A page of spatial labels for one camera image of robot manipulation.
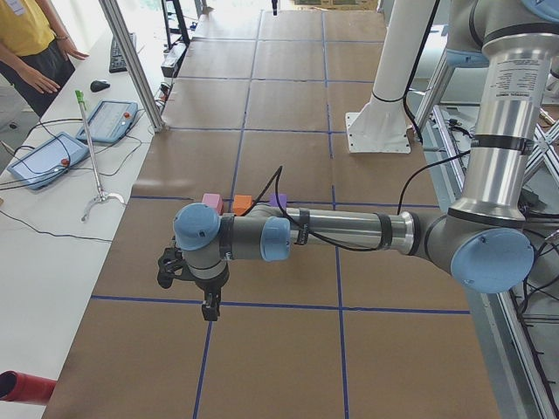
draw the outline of warning label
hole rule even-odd
[[[529,100],[539,101],[545,88],[545,79],[540,79],[542,73],[547,76],[547,70],[542,65],[543,60],[522,58],[501,61],[493,67],[489,98],[494,100]]]

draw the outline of person's arm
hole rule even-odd
[[[0,42],[0,61],[11,67],[25,83],[33,86],[40,93],[55,93],[60,88],[54,81],[41,72],[27,65],[20,57]]]
[[[68,59],[68,55],[71,55],[77,59],[86,59],[89,57],[87,54],[83,52],[79,52],[78,48],[76,48],[75,43],[72,41],[66,27],[62,24],[60,20],[59,14],[54,10],[52,3],[50,0],[35,0],[37,2],[38,7],[41,8],[43,13],[46,16],[46,20],[49,21],[49,25],[51,29],[54,31],[57,43],[59,45],[60,52],[65,59]]]

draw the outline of colored block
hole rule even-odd
[[[281,208],[287,208],[287,194],[279,194],[279,203]],[[279,207],[278,200],[276,199],[276,194],[270,194],[270,205],[273,207]]]
[[[233,212],[236,216],[242,216],[252,206],[252,196],[235,195],[233,201]]]
[[[204,194],[202,203],[213,208],[220,216],[224,213],[224,200],[219,194]]]

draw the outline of blue joint cap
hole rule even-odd
[[[519,284],[532,269],[534,250],[518,230],[483,231],[462,244],[451,261],[451,273],[478,292],[496,293]]]
[[[173,221],[176,244],[184,251],[197,251],[211,243],[219,232],[219,215],[204,203],[191,203],[176,213]]]
[[[559,0],[522,0],[522,4],[536,16],[559,24]]]
[[[286,218],[268,218],[260,236],[260,254],[266,262],[289,258],[290,225]]]
[[[446,63],[453,68],[484,68],[489,60],[481,52],[446,50]]]

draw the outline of black mouse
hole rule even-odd
[[[100,92],[101,90],[108,89],[111,85],[106,80],[94,80],[91,82],[89,88],[92,92]]]

